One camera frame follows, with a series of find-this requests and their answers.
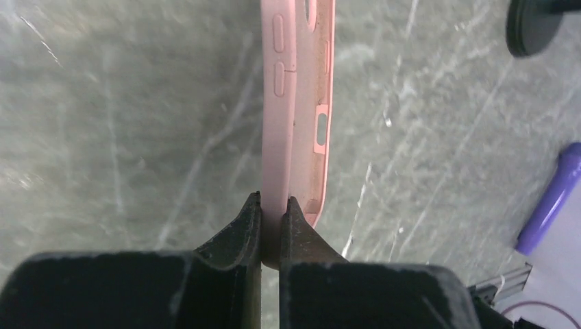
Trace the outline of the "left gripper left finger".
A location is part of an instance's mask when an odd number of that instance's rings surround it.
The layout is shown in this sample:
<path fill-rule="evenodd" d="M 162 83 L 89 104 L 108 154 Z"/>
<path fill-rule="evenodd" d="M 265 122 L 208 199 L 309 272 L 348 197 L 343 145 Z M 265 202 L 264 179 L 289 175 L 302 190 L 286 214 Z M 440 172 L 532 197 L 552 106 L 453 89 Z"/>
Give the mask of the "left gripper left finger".
<path fill-rule="evenodd" d="M 259 328 L 260 195 L 193 250 L 46 252 L 1 290 L 2 328 Z"/>

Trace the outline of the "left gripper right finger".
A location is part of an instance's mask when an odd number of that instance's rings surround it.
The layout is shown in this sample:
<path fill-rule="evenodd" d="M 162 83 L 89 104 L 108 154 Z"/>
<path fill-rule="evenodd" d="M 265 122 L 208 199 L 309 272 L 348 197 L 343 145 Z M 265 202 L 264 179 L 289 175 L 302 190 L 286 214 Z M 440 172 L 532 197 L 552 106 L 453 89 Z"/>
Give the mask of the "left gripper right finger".
<path fill-rule="evenodd" d="M 306 221 L 282 218 L 281 328 L 479 328 L 468 289 L 441 266 L 351 263 Z"/>

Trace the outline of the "pink phone case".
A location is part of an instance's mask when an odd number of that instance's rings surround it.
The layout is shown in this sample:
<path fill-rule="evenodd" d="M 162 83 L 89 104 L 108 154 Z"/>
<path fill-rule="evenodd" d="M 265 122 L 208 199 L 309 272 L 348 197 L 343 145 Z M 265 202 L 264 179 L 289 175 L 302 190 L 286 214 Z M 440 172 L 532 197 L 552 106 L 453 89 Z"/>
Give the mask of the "pink phone case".
<path fill-rule="evenodd" d="M 326 194 L 334 77 L 334 1 L 262 1 L 262 263 L 280 266 L 290 198 L 309 225 Z"/>

